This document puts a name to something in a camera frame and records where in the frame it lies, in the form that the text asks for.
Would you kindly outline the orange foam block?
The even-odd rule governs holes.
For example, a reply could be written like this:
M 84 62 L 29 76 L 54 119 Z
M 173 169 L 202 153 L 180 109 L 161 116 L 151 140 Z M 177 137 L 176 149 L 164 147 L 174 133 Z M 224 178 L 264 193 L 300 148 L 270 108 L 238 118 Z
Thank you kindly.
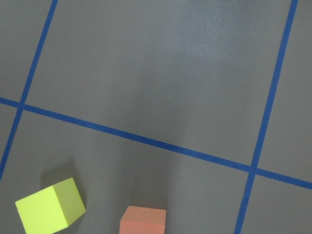
M 165 234 L 166 210 L 129 206 L 120 220 L 120 234 Z

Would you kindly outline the yellow foam block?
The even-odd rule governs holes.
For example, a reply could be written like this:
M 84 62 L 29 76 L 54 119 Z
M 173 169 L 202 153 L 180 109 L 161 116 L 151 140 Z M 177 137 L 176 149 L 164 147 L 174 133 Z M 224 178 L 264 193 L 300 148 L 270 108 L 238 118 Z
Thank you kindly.
M 86 212 L 72 177 L 22 198 L 15 205 L 27 234 L 54 234 Z

